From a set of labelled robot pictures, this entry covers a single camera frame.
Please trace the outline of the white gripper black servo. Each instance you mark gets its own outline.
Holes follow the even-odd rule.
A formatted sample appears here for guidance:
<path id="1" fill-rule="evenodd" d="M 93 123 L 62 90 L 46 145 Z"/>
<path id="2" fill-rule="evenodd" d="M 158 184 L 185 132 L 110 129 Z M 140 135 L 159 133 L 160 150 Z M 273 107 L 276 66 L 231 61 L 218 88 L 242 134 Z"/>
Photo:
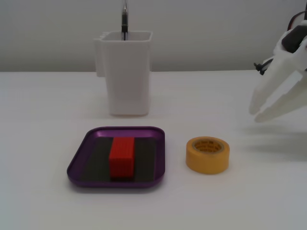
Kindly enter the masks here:
<path id="1" fill-rule="evenodd" d="M 262 112 L 261 107 L 294 72 L 302 78 L 287 93 Z M 307 104 L 307 22 L 288 29 L 273 50 L 273 61 L 253 91 L 249 113 L 262 123 L 280 117 Z"/>

